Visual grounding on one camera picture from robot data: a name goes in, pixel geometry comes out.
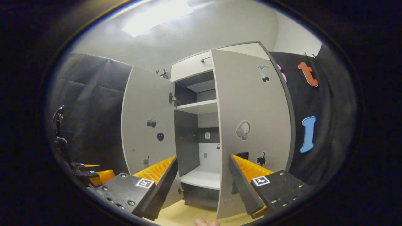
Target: black curtain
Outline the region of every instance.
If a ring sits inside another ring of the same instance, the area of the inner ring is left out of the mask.
[[[349,100],[349,112],[344,112],[341,107],[348,103],[344,101],[335,105],[338,98],[333,95],[333,87],[342,85],[343,80],[347,79],[347,71],[333,58],[326,46],[322,47],[317,58],[280,52],[271,52],[271,55],[287,77],[286,85],[295,114],[295,150],[289,172],[307,184],[315,185],[332,176],[341,166],[352,138],[356,103]],[[318,81],[317,87],[309,85],[303,71],[297,67],[301,62],[312,68],[312,76]],[[302,121],[311,116],[316,117],[314,146],[308,152],[300,153],[305,135]],[[349,140],[340,141],[339,137],[335,137],[339,131],[345,132],[343,136],[350,134]]]
[[[126,172],[121,144],[121,107],[132,66],[94,55],[72,53],[54,73],[47,94],[45,123],[55,140],[54,112],[65,106],[61,132],[73,162],[100,164]]]

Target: cabinet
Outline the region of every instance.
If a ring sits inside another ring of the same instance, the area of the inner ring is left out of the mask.
[[[228,168],[231,154],[249,152],[253,162],[264,156],[262,166],[274,172],[288,167],[294,147],[285,83],[260,43],[245,45],[177,62],[170,80],[131,70],[121,117],[126,164],[134,174],[177,156],[164,207],[184,199],[217,207],[217,219],[245,212]]]

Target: open cabinet door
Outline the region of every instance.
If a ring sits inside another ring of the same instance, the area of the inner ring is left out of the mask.
[[[134,66],[127,81],[121,110],[121,142],[130,174],[176,156],[174,83]],[[181,200],[178,174],[163,207]]]
[[[222,150],[220,219],[246,212],[240,195],[232,194],[229,155],[249,152],[250,161],[273,172],[285,170],[292,149],[291,119],[281,75],[270,60],[211,52]]]

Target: floor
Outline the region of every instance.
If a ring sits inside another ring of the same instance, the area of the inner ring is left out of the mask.
[[[175,204],[162,209],[159,212],[158,218],[153,222],[163,226],[192,226],[194,225],[194,219],[196,218],[202,218],[206,222],[216,220],[216,209],[194,204],[184,205],[184,200],[180,200]],[[221,226],[239,226],[254,220],[251,219],[247,213],[242,213],[232,217],[219,219],[218,221]]]

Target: blue shape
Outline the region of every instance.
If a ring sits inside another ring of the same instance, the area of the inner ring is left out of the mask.
[[[314,123],[316,118],[314,116],[303,119],[304,126],[304,143],[303,147],[300,149],[300,153],[305,153],[310,151],[313,147],[313,135],[314,135]]]

